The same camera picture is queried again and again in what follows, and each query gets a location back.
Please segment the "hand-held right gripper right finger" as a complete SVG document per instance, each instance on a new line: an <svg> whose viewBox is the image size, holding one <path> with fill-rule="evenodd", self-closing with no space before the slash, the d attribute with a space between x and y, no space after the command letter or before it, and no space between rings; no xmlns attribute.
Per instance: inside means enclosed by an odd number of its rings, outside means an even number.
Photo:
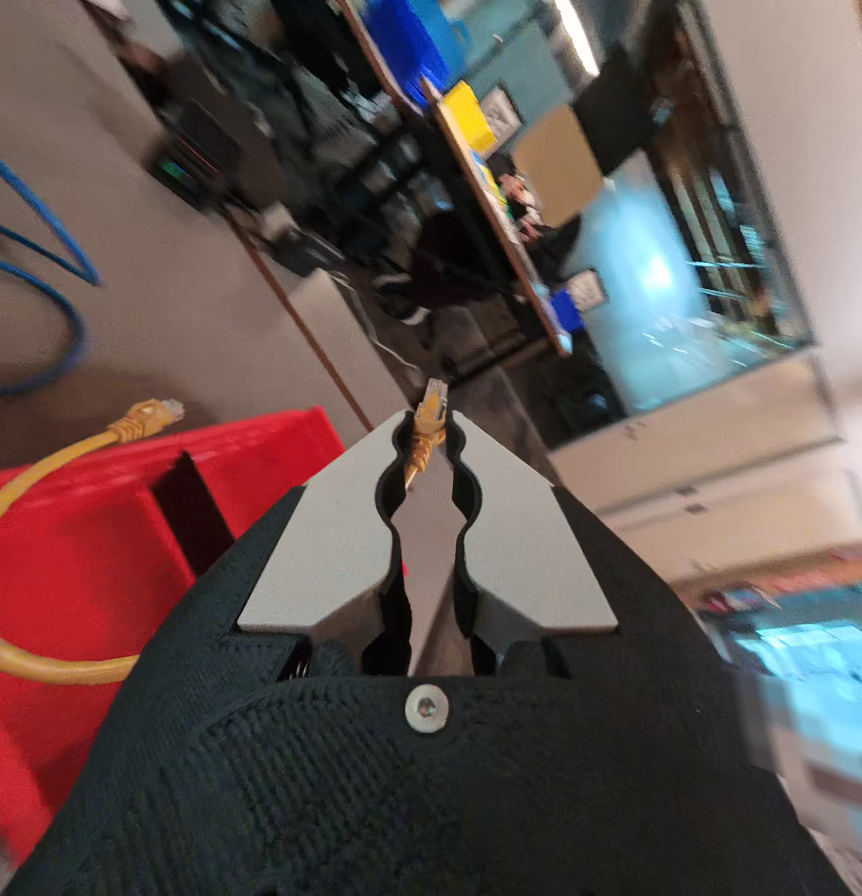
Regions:
<svg viewBox="0 0 862 896"><path fill-rule="evenodd" d="M610 635L618 621L554 485L460 411L446 424L456 541L452 605L472 670L516 644Z"/></svg>

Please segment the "red plastic bin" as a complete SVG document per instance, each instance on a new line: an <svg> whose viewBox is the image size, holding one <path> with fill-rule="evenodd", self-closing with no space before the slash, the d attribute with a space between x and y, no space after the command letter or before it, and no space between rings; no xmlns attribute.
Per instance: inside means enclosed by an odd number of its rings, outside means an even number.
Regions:
<svg viewBox="0 0 862 896"><path fill-rule="evenodd" d="M406 675L237 626L302 486L195 578L147 485L50 487L0 521L0 637L140 653L123 682L0 670L15 894L392 890L417 834Z"/></svg>

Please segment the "framed picture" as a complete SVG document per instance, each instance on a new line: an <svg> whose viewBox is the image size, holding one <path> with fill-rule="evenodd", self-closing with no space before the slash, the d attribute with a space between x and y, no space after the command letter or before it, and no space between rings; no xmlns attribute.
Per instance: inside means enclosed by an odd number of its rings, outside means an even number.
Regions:
<svg viewBox="0 0 862 896"><path fill-rule="evenodd" d="M563 285L580 315L601 307L608 300L602 280L593 268L578 272Z"/></svg>

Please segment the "small blue storage bin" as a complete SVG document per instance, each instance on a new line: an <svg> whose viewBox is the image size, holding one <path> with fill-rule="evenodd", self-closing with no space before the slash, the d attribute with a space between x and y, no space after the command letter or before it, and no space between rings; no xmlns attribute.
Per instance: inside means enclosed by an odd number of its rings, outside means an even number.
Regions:
<svg viewBox="0 0 862 896"><path fill-rule="evenodd" d="M585 330L582 314L571 297L571 292L566 287L559 289L549 298L559 330L570 334Z"/></svg>

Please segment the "small yellow storage bin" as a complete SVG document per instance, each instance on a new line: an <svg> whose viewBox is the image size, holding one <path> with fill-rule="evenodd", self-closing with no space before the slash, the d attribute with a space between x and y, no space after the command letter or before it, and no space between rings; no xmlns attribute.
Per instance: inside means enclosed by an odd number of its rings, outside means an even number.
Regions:
<svg viewBox="0 0 862 896"><path fill-rule="evenodd" d="M486 159L495 151L497 137L470 84L460 80L443 95L440 106L478 156Z"/></svg>

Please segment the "large blue storage bin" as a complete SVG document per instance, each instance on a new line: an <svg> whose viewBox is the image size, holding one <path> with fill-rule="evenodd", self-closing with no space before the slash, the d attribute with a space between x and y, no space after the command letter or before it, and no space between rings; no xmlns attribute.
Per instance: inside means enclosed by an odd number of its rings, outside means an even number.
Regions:
<svg viewBox="0 0 862 896"><path fill-rule="evenodd" d="M444 94L467 68L470 34L441 2L370 1L363 20L397 84L422 109L424 80Z"/></svg>

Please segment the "black device with screen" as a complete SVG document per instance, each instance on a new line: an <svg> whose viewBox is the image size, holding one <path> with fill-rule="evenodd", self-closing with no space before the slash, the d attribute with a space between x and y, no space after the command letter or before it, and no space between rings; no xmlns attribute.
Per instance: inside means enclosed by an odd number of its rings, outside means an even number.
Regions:
<svg viewBox="0 0 862 896"><path fill-rule="evenodd" d="M219 207L228 183L218 161L186 140L165 139L152 152L148 173L196 210Z"/></svg>

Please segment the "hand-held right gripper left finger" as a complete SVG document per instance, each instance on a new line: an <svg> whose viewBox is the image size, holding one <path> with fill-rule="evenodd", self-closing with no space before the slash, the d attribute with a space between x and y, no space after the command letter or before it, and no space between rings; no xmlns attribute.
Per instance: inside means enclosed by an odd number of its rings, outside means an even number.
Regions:
<svg viewBox="0 0 862 896"><path fill-rule="evenodd" d="M396 412L311 477L237 619L245 633L345 644L362 670L404 676L412 610L393 516L413 418Z"/></svg>

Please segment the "brown cardboard board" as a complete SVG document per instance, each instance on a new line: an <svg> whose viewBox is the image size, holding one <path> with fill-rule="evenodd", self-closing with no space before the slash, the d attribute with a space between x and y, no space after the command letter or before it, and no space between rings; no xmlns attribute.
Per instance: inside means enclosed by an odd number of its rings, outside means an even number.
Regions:
<svg viewBox="0 0 862 896"><path fill-rule="evenodd" d="M582 213L603 191L604 176L569 105L555 106L524 130L512 157L551 228Z"/></svg>

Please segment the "long wooden table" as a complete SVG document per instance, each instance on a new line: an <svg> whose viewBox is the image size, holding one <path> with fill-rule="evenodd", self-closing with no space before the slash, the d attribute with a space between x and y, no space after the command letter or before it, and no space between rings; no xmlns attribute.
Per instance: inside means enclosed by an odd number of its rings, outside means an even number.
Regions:
<svg viewBox="0 0 862 896"><path fill-rule="evenodd" d="M521 297L533 310L556 355L570 356L571 334L563 330L554 316L550 291L520 244L513 223L501 210L493 184L482 173L482 167L455 118L443 106L443 96L423 77L421 84L427 106L416 106L395 81L358 9L347 1L337 2L337 6L403 124L416 130L415 139L421 141L426 162L442 182L454 210L470 232L485 268L494 275L494 285L504 285L506 268L500 261L508 262L508 270L512 273L509 284L515 286L512 294Z"/></svg>

